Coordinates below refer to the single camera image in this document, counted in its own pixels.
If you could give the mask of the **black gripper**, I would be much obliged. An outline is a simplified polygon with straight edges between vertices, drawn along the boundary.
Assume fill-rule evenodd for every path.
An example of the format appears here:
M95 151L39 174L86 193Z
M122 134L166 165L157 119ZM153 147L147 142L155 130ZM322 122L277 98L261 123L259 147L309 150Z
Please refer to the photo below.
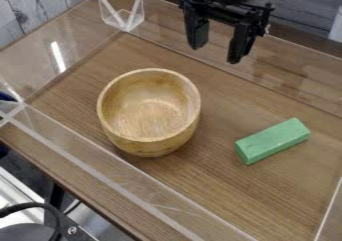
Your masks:
M209 41L210 19L235 25L227 61L238 64L250 53L257 35L265 36L269 32L273 4L268 2L257 5L249 0L182 0L179 8L185 12L187 42L194 50Z

